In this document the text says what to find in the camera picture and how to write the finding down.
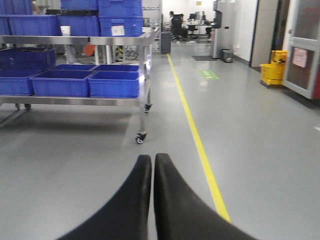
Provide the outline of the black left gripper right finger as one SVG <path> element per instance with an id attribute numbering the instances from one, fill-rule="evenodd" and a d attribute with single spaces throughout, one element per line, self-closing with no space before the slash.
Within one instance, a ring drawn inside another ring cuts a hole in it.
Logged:
<path id="1" fill-rule="evenodd" d="M 251 240 L 212 210 L 187 184 L 167 153 L 155 156 L 153 205 L 159 240 Z"/>

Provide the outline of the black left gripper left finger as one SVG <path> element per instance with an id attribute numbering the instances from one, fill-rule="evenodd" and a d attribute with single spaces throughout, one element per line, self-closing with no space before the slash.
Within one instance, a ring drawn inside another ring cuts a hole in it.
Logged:
<path id="1" fill-rule="evenodd" d="M 61 240 L 146 240 L 152 163 L 139 155 L 130 174 L 112 198 Z"/>

